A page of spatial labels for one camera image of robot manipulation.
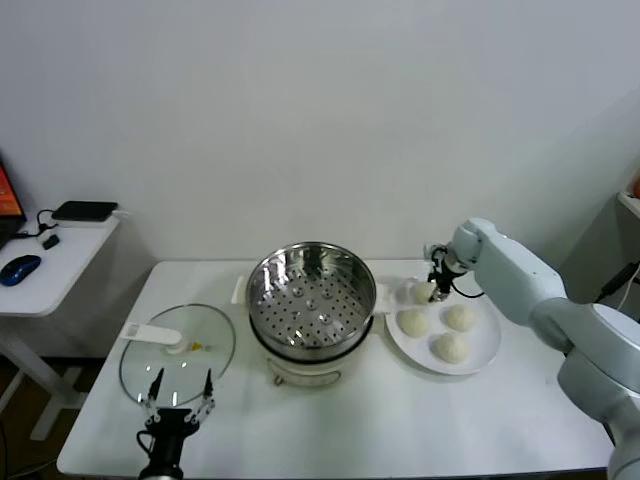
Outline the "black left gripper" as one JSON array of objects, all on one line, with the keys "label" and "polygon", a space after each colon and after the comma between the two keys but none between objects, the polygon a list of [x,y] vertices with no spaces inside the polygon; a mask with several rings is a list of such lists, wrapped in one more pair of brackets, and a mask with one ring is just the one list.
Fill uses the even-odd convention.
[{"label": "black left gripper", "polygon": [[147,397],[141,401],[148,418],[143,435],[150,438],[149,445],[143,445],[143,450],[149,460],[147,468],[177,469],[185,440],[198,431],[198,424],[215,408],[213,381],[211,370],[208,370],[200,406],[192,415],[189,409],[158,409],[157,398],[163,375],[164,369],[161,368],[150,385]]}]

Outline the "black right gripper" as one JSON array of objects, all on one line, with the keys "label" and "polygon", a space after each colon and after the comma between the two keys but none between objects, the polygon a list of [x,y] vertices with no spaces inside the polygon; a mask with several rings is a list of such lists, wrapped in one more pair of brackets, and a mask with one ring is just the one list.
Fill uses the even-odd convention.
[{"label": "black right gripper", "polygon": [[427,281],[434,286],[429,299],[430,303],[444,302],[449,297],[452,289],[452,273],[441,260],[431,261],[431,271]]}]

